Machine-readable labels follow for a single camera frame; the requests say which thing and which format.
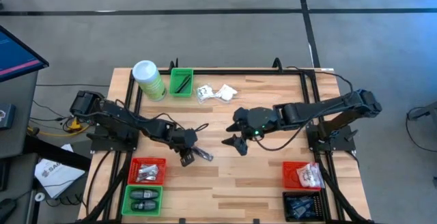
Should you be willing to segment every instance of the white paper sheet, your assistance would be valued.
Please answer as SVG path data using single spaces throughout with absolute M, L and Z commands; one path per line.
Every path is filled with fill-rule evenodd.
M 70 144 L 65 144 L 61 148 L 73 152 L 73 148 Z M 49 186 L 44 187 L 44 189 L 46 189 L 47 193 L 52 198 L 58 197 L 74 182 L 74 180 L 81 177 L 84 173 L 83 170 L 75 169 L 46 159 L 42 159 L 35 168 L 35 177 L 40 181 L 42 186 Z

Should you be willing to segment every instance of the green container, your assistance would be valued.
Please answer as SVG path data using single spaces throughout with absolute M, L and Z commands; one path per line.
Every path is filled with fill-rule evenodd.
M 179 93 L 176 93 L 176 89 L 182 84 L 185 77 L 191 76 L 190 81 L 185 88 Z M 193 69 L 191 68 L 173 68 L 171 69 L 170 76 L 170 94 L 175 97 L 191 97 L 193 92 Z
M 130 207 L 133 202 L 138 200 L 131 199 L 130 192 L 134 189 L 150 189 L 158 191 L 159 197 L 153 199 L 153 201 L 158 202 L 158 207 L 152 211 L 133 211 Z M 140 185 L 128 185 L 124 191 L 123 209 L 122 214 L 126 216 L 160 216 L 161 215 L 161 203 L 163 202 L 163 187 L 162 186 L 140 186 Z

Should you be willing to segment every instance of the computer screen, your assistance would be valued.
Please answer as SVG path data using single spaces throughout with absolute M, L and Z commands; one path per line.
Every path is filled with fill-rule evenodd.
M 0 82 L 45 67 L 45 59 L 0 26 Z

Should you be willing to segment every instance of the yellow cable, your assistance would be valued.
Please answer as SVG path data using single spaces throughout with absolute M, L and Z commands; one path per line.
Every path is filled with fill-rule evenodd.
M 74 132 L 74 133 L 70 133 L 70 134 L 68 134 L 68 135 L 52 134 L 52 133 L 49 133 L 49 132 L 39 132 L 38 134 L 39 134 L 39 135 L 52 136 L 52 137 L 71 137 L 71 136 L 75 136 L 75 135 L 78 135 L 78 134 L 82 133 L 83 131 L 87 130 L 88 128 L 89 128 L 89 125 L 86 126 L 86 127 L 84 127 L 84 128 L 83 128 L 82 130 L 80 130 L 80 131 L 77 131 L 77 132 Z M 27 127 L 27 130 L 30 130 L 30 131 L 33 132 L 33 129 L 30 128 L 30 127 Z

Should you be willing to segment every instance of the black object in green bin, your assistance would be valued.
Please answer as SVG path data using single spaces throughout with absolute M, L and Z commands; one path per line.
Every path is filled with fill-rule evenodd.
M 155 190 L 136 189 L 132 190 L 129 196 L 133 200 L 148 200 L 157 198 L 159 196 L 159 193 Z
M 131 209 L 133 211 L 150 211 L 156 209 L 157 205 L 153 200 L 144 200 L 132 203 Z
M 190 80 L 191 80 L 191 76 L 186 76 L 182 81 L 182 83 L 179 85 L 179 87 L 176 88 L 175 93 L 179 94 L 180 92 L 182 92 L 182 90 L 184 90 L 185 87 L 190 83 Z

